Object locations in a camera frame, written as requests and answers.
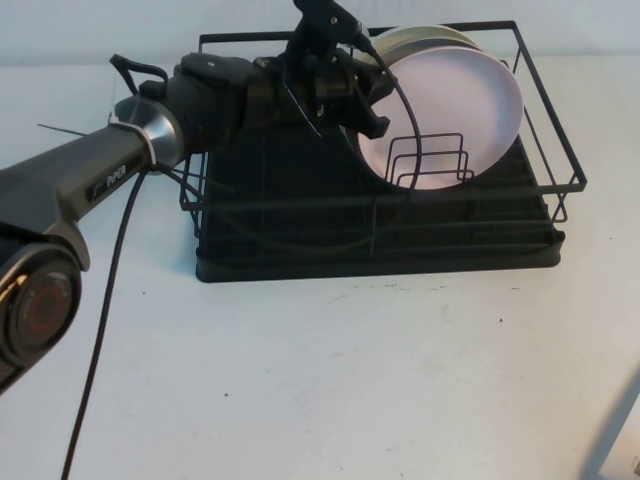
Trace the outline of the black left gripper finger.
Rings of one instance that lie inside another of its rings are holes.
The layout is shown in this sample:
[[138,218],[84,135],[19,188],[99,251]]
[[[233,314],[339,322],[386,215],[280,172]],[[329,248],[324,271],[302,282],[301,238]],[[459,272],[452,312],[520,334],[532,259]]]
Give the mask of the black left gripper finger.
[[369,75],[367,101],[377,103],[395,90],[394,80],[384,70],[376,70]]
[[369,139],[384,136],[390,123],[388,117],[377,115],[368,100],[359,92],[351,97],[343,113],[343,127]]

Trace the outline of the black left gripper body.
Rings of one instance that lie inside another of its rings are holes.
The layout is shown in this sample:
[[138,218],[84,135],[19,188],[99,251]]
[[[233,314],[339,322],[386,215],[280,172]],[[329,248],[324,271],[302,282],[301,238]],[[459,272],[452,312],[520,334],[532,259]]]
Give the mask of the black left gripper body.
[[296,65],[282,56],[259,57],[247,74],[247,126],[305,123],[316,135],[324,126],[343,127],[351,97],[359,92],[367,99],[372,72],[371,64],[342,49],[323,60],[308,55]]

